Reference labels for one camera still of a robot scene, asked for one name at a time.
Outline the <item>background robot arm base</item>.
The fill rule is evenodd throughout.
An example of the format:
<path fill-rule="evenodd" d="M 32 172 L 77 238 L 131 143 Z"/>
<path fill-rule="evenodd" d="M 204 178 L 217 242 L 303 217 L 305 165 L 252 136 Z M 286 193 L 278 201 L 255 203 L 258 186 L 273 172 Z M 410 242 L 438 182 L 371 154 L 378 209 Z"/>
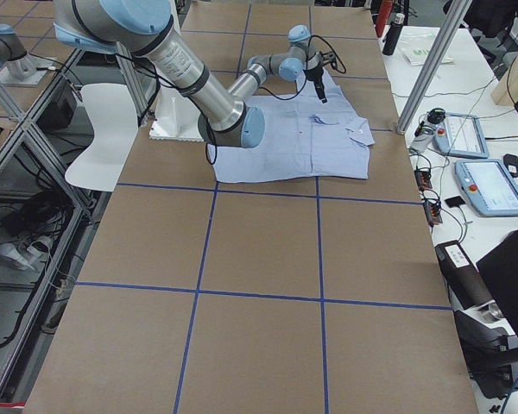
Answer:
<path fill-rule="evenodd" d="M 0 82 L 3 85 L 37 86 L 52 62 L 30 54 L 8 24 L 0 23 Z"/>

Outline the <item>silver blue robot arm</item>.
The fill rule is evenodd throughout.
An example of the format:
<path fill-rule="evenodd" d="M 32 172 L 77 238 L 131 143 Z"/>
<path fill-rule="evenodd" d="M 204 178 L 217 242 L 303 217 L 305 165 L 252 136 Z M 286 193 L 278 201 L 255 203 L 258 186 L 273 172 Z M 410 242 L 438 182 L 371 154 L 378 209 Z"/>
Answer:
<path fill-rule="evenodd" d="M 308 28 L 298 25 L 287 35 L 285 53 L 253 57 L 235 83 L 224 88 L 176 32 L 168 1 L 58 1 L 54 29 L 71 47 L 114 54 L 117 44 L 123 44 L 136 57 L 148 59 L 199 109 L 199 132 L 218 147 L 253 148 L 261 142 L 264 115 L 245 102 L 270 75 L 294 81 L 304 74 L 325 101 L 323 67 L 335 57 L 318 51 Z"/>

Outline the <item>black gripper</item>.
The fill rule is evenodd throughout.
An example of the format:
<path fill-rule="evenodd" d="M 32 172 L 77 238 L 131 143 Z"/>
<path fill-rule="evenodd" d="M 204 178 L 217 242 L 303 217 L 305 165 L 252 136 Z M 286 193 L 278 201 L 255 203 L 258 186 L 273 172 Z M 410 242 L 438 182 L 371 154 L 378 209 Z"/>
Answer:
<path fill-rule="evenodd" d="M 321 103 L 327 103 L 325 87 L 322 80 L 324 73 L 323 58 L 321 55 L 314 55 L 305 64 L 305 76 L 307 81 L 313 82 L 314 90 Z"/>

